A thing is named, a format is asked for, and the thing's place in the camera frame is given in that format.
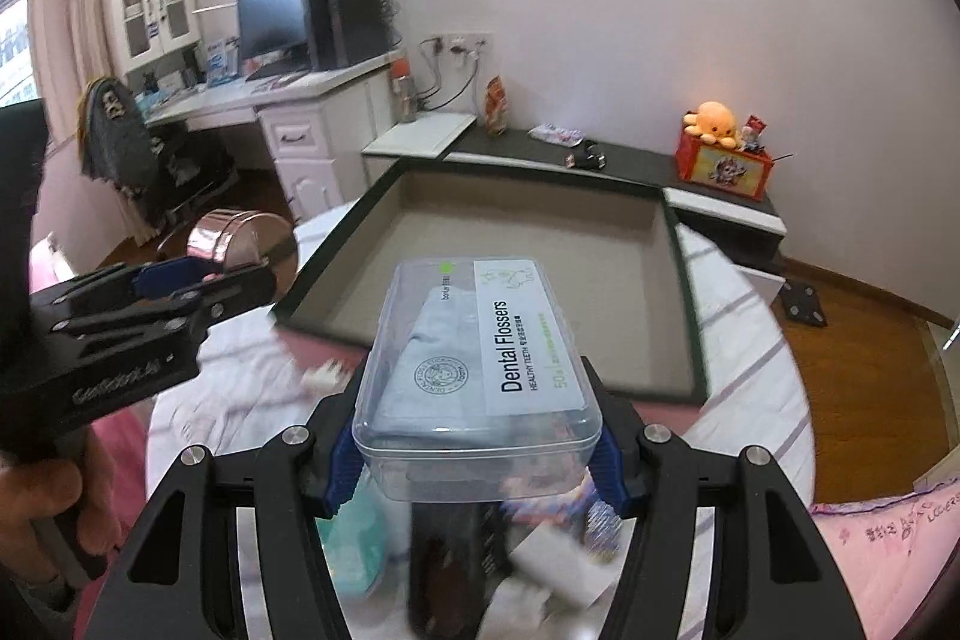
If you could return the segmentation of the person's left hand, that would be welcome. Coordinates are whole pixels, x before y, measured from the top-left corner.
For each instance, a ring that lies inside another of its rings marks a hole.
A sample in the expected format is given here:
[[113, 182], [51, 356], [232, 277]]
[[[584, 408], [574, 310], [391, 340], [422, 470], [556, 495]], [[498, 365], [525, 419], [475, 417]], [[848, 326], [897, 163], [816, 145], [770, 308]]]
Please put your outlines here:
[[2, 567], [28, 585], [45, 585], [62, 575], [41, 548], [32, 523], [78, 505], [76, 541], [94, 557], [121, 542], [112, 509], [114, 461], [93, 431], [86, 434], [83, 461], [66, 458], [37, 463], [2, 463]]

